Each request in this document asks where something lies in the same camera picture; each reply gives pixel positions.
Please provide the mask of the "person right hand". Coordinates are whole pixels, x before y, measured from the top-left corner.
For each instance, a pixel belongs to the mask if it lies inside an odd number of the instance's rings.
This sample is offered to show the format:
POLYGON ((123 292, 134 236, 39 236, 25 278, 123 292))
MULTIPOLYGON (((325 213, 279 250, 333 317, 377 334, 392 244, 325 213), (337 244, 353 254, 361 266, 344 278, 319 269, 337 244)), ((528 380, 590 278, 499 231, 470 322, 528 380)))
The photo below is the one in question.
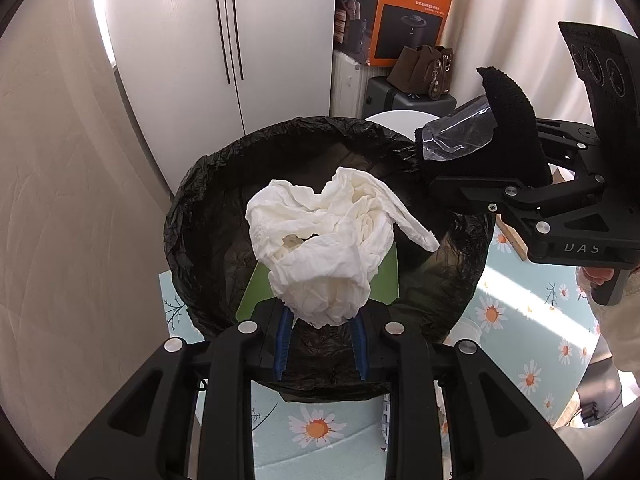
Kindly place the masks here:
POLYGON ((585 268, 584 266, 581 266, 576 271, 578 287, 585 293, 589 300, 593 300, 597 304, 602 304, 602 306, 605 306, 606 304, 613 304, 612 299, 598 299, 593 296, 593 291, 603 286, 605 283, 612 281, 614 276, 615 271, 607 268, 585 268))

